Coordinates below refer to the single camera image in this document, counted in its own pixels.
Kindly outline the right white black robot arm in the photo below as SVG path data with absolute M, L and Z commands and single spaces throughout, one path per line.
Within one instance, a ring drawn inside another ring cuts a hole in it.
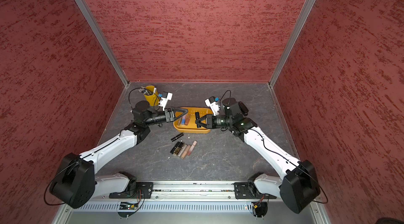
M 249 110 L 242 102 L 234 98 L 220 101 L 212 96 L 205 104 L 212 113 L 197 116 L 197 127 L 227 129 L 257 151 L 278 174 L 278 177 L 266 174 L 253 177 L 250 185 L 253 193 L 279 197 L 294 213 L 302 212 L 320 195 L 321 186 L 314 165 L 308 160 L 302 162 L 280 148 L 248 118 Z

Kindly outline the yellow plastic storage box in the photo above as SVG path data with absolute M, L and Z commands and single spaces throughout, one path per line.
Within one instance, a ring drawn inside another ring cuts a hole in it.
M 197 128 L 195 124 L 195 113 L 199 112 L 201 116 L 207 114 L 213 114 L 210 108 L 202 108 L 202 107 L 182 107 L 188 109 L 188 113 L 191 115 L 190 122 L 187 126 L 180 125 L 177 126 L 177 123 L 173 122 L 174 128 L 180 133 L 190 133 L 190 134 L 208 134 L 211 130 L 206 128 Z

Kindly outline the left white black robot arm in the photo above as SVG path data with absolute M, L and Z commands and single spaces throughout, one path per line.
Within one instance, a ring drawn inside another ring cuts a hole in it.
M 79 155 L 66 155 L 46 191 L 74 209 L 98 196 L 118 194 L 127 198 L 137 197 L 134 176 L 126 172 L 106 176 L 98 176 L 97 173 L 121 153 L 144 141 L 151 125 L 172 123 L 187 113 L 187 109 L 176 107 L 157 111 L 147 101 L 138 102 L 132 108 L 133 120 L 116 136 Z

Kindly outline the pink beige lip gloss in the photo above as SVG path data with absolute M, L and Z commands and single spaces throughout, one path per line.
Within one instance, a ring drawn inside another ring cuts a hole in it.
M 194 142 L 192 143 L 190 149 L 189 149 L 188 152 L 187 152 L 187 156 L 190 156 L 190 155 L 191 155 L 191 153 L 193 152 L 193 150 L 194 150 L 194 148 L 196 147 L 196 145 L 197 145 L 197 141 L 194 141 Z

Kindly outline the silver cap coral lip gloss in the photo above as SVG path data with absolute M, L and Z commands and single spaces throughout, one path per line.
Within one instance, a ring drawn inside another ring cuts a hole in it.
M 186 115 L 186 118 L 185 118 L 185 123 L 184 123 L 185 126 L 187 126 L 187 125 L 189 124 L 190 118 L 191 118 L 191 115 L 190 115 L 190 114 L 187 114 L 187 115 Z

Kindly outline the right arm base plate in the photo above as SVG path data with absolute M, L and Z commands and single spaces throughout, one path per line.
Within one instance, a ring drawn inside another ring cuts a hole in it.
M 264 199 L 276 199 L 277 198 L 273 195 L 260 193 L 253 183 L 247 183 L 247 182 L 234 183 L 234 192 L 235 192 L 236 199 L 260 200 L 262 198 L 264 198 Z

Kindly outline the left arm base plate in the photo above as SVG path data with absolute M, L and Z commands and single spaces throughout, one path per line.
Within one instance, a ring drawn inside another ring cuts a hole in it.
M 150 199 L 153 192 L 153 182 L 129 183 L 123 192 L 109 194 L 110 199 Z

